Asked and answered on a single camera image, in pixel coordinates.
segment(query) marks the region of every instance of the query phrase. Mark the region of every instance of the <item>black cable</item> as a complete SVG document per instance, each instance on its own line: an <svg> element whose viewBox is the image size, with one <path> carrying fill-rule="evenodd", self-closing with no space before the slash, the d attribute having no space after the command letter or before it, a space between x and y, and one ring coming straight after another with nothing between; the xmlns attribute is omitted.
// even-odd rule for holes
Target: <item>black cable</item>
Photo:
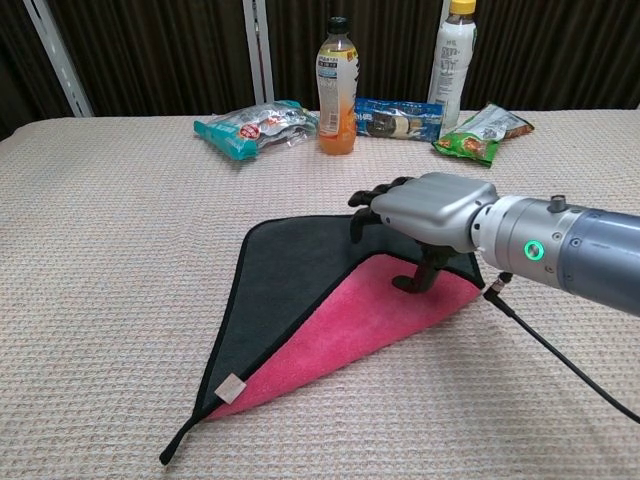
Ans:
<svg viewBox="0 0 640 480"><path fill-rule="evenodd" d="M533 328L531 328L524 320L522 320L516 314L516 312L511 307L509 307L509 305L507 305L505 303L504 300L502 300L498 296L498 294L504 288L504 286L511 281L512 277L513 277L513 274L507 273L507 272L502 272L500 274L498 280L490 288L488 288L487 291L484 293L484 298L486 300L488 300L489 302L491 302L495 307L497 307L500 311L502 311L506 316L508 316L509 318L512 318L513 320L515 320L522 328L524 328L527 331L527 333L529 335L531 335L539 343L541 343L543 347L545 347L547 350L549 350L551 353L553 353L562 363L564 363L567 367L569 367L569 369L573 373L575 373L578 377L580 377L583 382L585 382L587 385L589 385L593 390L595 390L595 392L598 395L600 395L607 402L609 402L609 404L612 407L617 409L619 412L625 414L627 417L629 417L634 422L640 423L640 415L638 415L637 413L634 413L631 410L629 410L627 407L625 407L620 402L618 402L615 398L613 398L611 395L609 395L609 393L607 393L607 391L604 388L602 388L596 382L591 380L591 378L589 378L586 373L584 373L582 370L580 370L578 367L576 367L571 360L569 360L562 353L560 353L553 345L551 345L549 342L547 342L544 339L544 337L542 337L542 335L540 335Z"/></svg>

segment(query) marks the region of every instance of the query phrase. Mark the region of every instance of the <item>brown curtain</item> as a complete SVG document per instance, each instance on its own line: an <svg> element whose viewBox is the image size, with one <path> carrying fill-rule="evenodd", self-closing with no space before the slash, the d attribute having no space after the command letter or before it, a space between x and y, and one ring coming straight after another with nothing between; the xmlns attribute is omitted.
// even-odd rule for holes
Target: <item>brown curtain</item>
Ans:
<svg viewBox="0 0 640 480"><path fill-rule="evenodd" d="M640 1L478 1L463 108L636 108Z"/></svg>
<svg viewBox="0 0 640 480"><path fill-rule="evenodd" d="M330 15L360 52L358 95L425 101L440 0L269 0L274 90L318 108L314 59ZM478 0L478 39L462 106L636 108L639 0Z"/></svg>
<svg viewBox="0 0 640 480"><path fill-rule="evenodd" d="M268 0L274 95L319 108L315 59L327 19L349 18L360 57L358 95L425 101L440 0Z"/></svg>
<svg viewBox="0 0 640 480"><path fill-rule="evenodd" d="M30 122L72 115L21 1L0 2L0 140Z"/></svg>
<svg viewBox="0 0 640 480"><path fill-rule="evenodd" d="M240 0L55 0L96 115L225 113L254 103Z"/></svg>

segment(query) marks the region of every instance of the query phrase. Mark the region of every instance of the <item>robotic arm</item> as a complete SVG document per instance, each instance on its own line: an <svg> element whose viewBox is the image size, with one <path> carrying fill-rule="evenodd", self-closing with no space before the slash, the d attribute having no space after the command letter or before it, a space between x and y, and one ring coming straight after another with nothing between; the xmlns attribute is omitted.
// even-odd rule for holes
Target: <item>robotic arm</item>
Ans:
<svg viewBox="0 0 640 480"><path fill-rule="evenodd" d="M495 186L444 173L398 178L356 192L366 205L352 221L383 223L418 241L424 252L413 278L394 284L428 289L447 258L478 251L490 265L640 316L640 217L522 196L499 197Z"/></svg>

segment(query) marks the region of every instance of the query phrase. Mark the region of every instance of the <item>bottle cap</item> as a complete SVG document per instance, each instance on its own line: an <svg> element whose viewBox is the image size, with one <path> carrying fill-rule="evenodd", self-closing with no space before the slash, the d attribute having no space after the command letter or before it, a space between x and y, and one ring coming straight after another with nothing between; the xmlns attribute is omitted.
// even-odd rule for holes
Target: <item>bottle cap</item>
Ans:
<svg viewBox="0 0 640 480"><path fill-rule="evenodd" d="M327 31L337 35L349 33L349 21L346 17L331 17L327 22Z"/></svg>
<svg viewBox="0 0 640 480"><path fill-rule="evenodd" d="M476 11L476 0L451 0L449 13L469 15Z"/></svg>

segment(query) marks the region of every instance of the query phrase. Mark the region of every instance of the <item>towel label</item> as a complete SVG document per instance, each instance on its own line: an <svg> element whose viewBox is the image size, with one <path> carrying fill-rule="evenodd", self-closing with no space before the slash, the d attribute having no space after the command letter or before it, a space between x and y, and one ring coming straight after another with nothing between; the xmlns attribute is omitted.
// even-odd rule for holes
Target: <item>towel label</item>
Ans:
<svg viewBox="0 0 640 480"><path fill-rule="evenodd" d="M222 399L224 403L230 404L242 391L247 388L247 384L240 380L234 373L230 373L229 376L220 384L215 390L215 394Z"/></svg>

